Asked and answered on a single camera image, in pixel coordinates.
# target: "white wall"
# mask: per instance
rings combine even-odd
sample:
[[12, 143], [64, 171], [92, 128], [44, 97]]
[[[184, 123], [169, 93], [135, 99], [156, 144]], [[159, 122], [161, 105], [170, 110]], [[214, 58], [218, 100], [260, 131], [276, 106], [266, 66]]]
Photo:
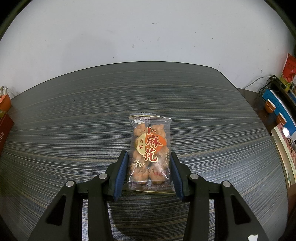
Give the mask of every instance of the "white wall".
[[243, 88], [280, 75], [293, 44], [263, 0], [33, 0], [0, 41], [0, 80], [16, 95], [92, 66], [177, 61], [218, 69]]

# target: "gray striped tabletop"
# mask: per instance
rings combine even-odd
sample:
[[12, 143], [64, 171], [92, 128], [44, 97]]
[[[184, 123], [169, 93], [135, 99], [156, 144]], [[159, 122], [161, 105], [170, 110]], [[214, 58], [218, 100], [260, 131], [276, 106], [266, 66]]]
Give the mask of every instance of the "gray striped tabletop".
[[[68, 180], [90, 180], [129, 151], [132, 112], [172, 118], [171, 149], [208, 181], [229, 180], [270, 241], [283, 233], [287, 191], [264, 125], [217, 70], [171, 62], [111, 64], [69, 73], [12, 100], [15, 122], [0, 158], [0, 214], [20, 241]], [[87, 202], [83, 238], [87, 240]], [[109, 204], [115, 240], [182, 240], [187, 203], [122, 194]], [[214, 237], [213, 202], [210, 234]]]

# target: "white cable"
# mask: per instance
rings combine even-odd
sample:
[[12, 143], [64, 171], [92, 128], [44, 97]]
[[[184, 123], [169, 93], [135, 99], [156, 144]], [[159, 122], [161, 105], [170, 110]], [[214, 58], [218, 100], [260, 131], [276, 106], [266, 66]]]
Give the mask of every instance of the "white cable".
[[[263, 77], [260, 77], [258, 79], [261, 79], [261, 78], [275, 78], [275, 77], [273, 77], [273, 76], [263, 76]], [[243, 89], [245, 89], [245, 88], [249, 87], [250, 85], [254, 84], [258, 79], [254, 80], [252, 83], [250, 83], [249, 85], [245, 86]]]

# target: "silver screw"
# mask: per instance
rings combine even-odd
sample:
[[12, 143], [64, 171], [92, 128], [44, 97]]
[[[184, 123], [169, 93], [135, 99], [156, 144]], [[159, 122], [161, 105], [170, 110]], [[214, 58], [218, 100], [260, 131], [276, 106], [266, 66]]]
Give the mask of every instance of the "silver screw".
[[73, 181], [67, 181], [66, 182], [66, 186], [67, 187], [72, 187], [74, 185], [74, 182]]
[[108, 177], [108, 175], [106, 174], [106, 173], [101, 173], [100, 175], [99, 175], [99, 179], [105, 179], [105, 178], [107, 178]]
[[224, 181], [222, 184], [224, 187], [227, 187], [227, 188], [229, 188], [231, 186], [230, 182], [228, 182], [228, 181]]
[[191, 179], [197, 179], [198, 178], [198, 175], [196, 173], [191, 173], [190, 174], [190, 178]]

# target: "eyeglasses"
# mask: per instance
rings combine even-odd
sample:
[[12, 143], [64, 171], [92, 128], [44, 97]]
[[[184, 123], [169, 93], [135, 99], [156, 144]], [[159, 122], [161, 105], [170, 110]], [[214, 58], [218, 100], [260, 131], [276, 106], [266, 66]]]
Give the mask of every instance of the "eyeglasses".
[[282, 130], [284, 136], [285, 136], [288, 140], [290, 140], [290, 145], [291, 145], [292, 151], [293, 151], [294, 153], [296, 153], [296, 144], [295, 144], [295, 141], [291, 140], [291, 138], [290, 138], [291, 136], [290, 136], [290, 132], [289, 132], [289, 130], [288, 130], [286, 127], [282, 127], [281, 130]]

